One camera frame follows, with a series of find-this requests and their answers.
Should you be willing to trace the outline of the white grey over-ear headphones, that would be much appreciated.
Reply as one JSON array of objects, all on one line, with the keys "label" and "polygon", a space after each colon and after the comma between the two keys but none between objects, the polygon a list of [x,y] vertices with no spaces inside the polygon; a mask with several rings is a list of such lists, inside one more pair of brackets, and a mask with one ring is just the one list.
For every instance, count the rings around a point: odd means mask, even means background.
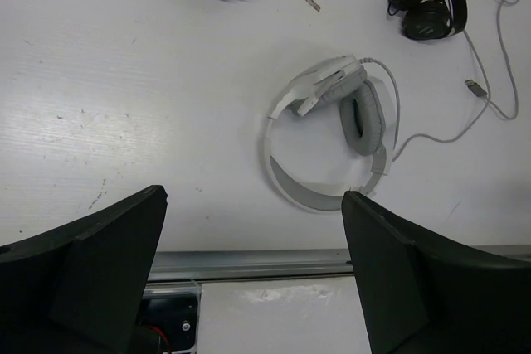
[{"label": "white grey over-ear headphones", "polygon": [[290,80],[268,109],[259,149],[270,188],[316,214],[341,211],[346,191],[374,194],[393,164],[400,122],[395,81],[371,58],[328,58]]}]

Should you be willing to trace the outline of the aluminium rail at table front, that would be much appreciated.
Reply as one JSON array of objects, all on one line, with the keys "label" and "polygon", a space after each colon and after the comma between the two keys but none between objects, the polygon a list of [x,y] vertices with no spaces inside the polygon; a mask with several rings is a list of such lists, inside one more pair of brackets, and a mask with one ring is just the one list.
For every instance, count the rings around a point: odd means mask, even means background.
[{"label": "aluminium rail at table front", "polygon": [[377,254],[352,261],[347,249],[158,252],[148,284],[192,284],[253,279],[307,279],[354,275],[381,282],[408,267]]}]

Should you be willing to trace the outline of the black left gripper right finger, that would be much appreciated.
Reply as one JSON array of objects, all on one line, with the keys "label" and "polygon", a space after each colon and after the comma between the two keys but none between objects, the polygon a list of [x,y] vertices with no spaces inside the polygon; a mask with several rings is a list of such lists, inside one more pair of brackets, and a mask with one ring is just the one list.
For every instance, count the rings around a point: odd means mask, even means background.
[{"label": "black left gripper right finger", "polygon": [[358,192],[342,216],[372,352],[529,352],[528,246],[463,245]]}]

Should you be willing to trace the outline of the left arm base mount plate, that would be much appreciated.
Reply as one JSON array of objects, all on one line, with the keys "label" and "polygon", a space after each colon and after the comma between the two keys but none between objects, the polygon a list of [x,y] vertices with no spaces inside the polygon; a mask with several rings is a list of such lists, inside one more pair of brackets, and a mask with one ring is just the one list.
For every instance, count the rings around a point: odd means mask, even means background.
[{"label": "left arm base mount plate", "polygon": [[136,323],[156,333],[160,353],[196,353],[202,287],[193,280],[147,283]]}]

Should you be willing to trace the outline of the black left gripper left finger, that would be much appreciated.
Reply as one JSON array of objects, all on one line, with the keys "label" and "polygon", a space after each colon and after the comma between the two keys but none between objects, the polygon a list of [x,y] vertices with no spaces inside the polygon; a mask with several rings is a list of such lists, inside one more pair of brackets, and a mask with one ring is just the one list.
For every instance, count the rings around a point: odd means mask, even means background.
[{"label": "black left gripper left finger", "polygon": [[160,353],[138,324],[167,210],[152,185],[1,248],[3,353]]}]

